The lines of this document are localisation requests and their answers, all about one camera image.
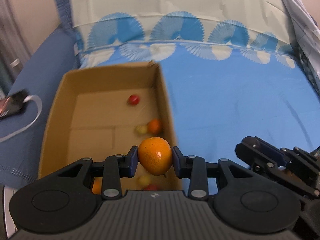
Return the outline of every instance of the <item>cardboard box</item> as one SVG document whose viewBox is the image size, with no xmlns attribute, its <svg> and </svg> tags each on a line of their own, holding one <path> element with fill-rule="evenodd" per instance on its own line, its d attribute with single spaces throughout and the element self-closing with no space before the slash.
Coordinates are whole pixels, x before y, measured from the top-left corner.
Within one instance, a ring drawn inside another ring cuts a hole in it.
<svg viewBox="0 0 320 240">
<path fill-rule="evenodd" d="M 136 106 L 127 104 L 132 94 Z M 165 138 L 176 145 L 167 90 L 160 66 L 154 62 L 128 63 L 73 70 L 64 75 L 54 99 L 44 134 L 39 177 L 42 178 L 83 157 L 94 162 L 115 154 L 126 155 L 132 145 L 150 134 L 134 129 L 160 118 Z M 139 164 L 132 179 L 122 178 L 122 190 L 141 189 L 137 179 L 148 174 Z M 173 168 L 164 176 L 151 176 L 163 190 L 181 189 Z"/>
</svg>

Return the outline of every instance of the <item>white strap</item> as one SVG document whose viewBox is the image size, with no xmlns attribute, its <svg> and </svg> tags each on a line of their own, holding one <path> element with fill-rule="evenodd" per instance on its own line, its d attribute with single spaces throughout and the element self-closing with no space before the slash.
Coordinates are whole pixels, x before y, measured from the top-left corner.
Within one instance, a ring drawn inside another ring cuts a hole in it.
<svg viewBox="0 0 320 240">
<path fill-rule="evenodd" d="M 27 130 L 31 125 L 34 124 L 34 122 L 35 122 L 35 121 L 38 119 L 38 117 L 40 116 L 41 111 L 42 111 L 42 101 L 41 101 L 41 98 L 40 98 L 39 96 L 27 96 L 27 97 L 23 100 L 24 103 L 26 103 L 26 102 L 28 102 L 28 101 L 34 101 L 34 102 L 36 103 L 36 105 L 37 105 L 38 114 L 37 114 L 36 118 L 35 118 L 30 124 L 28 124 L 27 126 L 25 126 L 25 127 L 23 127 L 23 128 L 21 128 L 21 129 L 15 131 L 15 132 L 13 132 L 13 133 L 7 135 L 7 136 L 5 136 L 5 137 L 0 138 L 0 143 L 6 141 L 6 140 L 8 140 L 8 139 L 10 139 L 10 138 L 13 137 L 13 136 L 16 136 L 17 134 L 19 134 L 19 133 L 21 133 L 21 132 L 23 132 L 23 131 L 25 131 L 25 130 Z"/>
</svg>

